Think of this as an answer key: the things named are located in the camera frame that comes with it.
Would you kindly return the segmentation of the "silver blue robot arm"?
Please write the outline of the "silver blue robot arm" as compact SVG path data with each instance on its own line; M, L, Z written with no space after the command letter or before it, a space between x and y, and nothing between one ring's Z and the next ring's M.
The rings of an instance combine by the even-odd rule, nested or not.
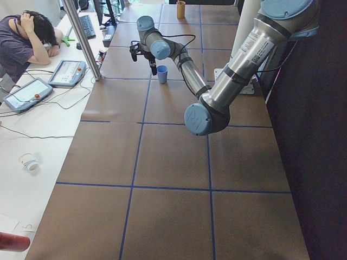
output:
M130 46L130 53L134 61L143 55L153 75L158 74L156 60L172 59L198 100L185 110L187 129L198 136L216 133L227 127L230 104L279 43L316 34L320 5L320 1L261 1L252 30L213 86L198 71L186 47L163 36L150 16L137 19L140 40Z

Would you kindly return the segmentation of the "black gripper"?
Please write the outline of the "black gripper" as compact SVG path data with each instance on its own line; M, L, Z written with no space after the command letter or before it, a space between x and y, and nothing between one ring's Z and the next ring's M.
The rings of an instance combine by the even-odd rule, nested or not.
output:
M130 53L134 62L137 61L137 56L146 55L147 51L145 51L142 47L141 41L131 41L130 44ZM157 75L157 66L155 60L150 60L150 68L152 75Z

